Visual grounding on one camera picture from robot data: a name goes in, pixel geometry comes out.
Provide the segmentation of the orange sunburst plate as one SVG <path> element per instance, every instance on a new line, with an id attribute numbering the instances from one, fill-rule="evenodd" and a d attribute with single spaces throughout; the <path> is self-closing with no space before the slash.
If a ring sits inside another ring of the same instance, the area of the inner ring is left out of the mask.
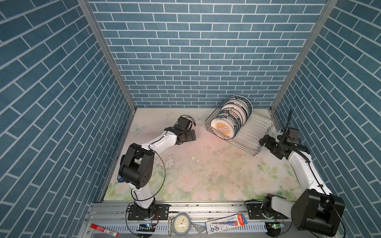
<path id="1" fill-rule="evenodd" d="M 216 117 L 210 122 L 210 126 L 226 138 L 234 138 L 237 133 L 237 123 L 230 117 Z"/>

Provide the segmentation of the green rim hao wei plate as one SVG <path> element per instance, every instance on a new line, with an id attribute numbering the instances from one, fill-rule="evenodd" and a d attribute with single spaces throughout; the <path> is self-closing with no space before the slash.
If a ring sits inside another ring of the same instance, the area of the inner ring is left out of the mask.
<path id="1" fill-rule="evenodd" d="M 231 118 L 232 121 L 235 123 L 234 128 L 235 128 L 236 133 L 239 132 L 239 130 L 241 129 L 242 124 L 241 124 L 241 120 L 240 120 L 239 116 L 236 113 L 234 113 L 231 110 L 227 109 L 227 110 L 221 111 L 219 113 L 219 116 L 225 116 L 225 117 Z"/>

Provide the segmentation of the metal wire dish rack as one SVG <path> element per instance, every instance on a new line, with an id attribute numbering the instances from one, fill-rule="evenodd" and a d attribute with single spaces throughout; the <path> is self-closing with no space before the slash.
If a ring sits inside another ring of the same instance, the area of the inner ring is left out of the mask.
<path id="1" fill-rule="evenodd" d="M 236 134 L 236 136 L 232 139 L 226 138 L 219 134 L 217 130 L 213 129 L 210 126 L 210 122 L 216 117 L 225 117 L 219 116 L 219 113 L 221 112 L 222 106 L 226 104 L 228 100 L 229 99 L 222 101 L 219 106 L 212 112 L 212 114 L 205 120 L 207 131 L 215 134 L 222 139 L 227 140 L 235 147 L 252 156 L 257 155 L 263 148 L 260 146 L 259 140 L 265 135 L 270 134 L 272 131 L 272 120 L 269 117 L 259 113 L 258 111 L 253 111 L 251 116 L 247 119 L 245 125 L 241 126 L 241 129 Z"/>

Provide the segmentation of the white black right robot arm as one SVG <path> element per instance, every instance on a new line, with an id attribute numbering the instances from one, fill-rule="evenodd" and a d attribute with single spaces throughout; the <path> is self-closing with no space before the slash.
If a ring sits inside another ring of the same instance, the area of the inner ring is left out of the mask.
<path id="1" fill-rule="evenodd" d="M 334 237 L 341 222 L 345 203 L 323 182 L 315 168 L 308 148 L 291 143 L 288 135 L 273 138 L 265 135 L 259 140 L 276 158 L 287 159 L 300 187 L 304 190 L 296 201 L 268 194 L 261 207 L 263 215 L 274 219 L 278 215 L 290 218 L 299 230 Z"/>

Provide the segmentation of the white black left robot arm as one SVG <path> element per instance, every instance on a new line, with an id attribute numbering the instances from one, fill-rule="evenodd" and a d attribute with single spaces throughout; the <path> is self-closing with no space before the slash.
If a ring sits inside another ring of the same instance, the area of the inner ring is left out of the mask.
<path id="1" fill-rule="evenodd" d="M 155 215 L 156 200 L 149 188 L 154 159 L 166 149 L 196 140 L 194 129 L 166 128 L 157 138 L 144 144 L 131 144 L 122 156 L 118 175 L 131 188 L 138 216 L 149 220 Z"/>

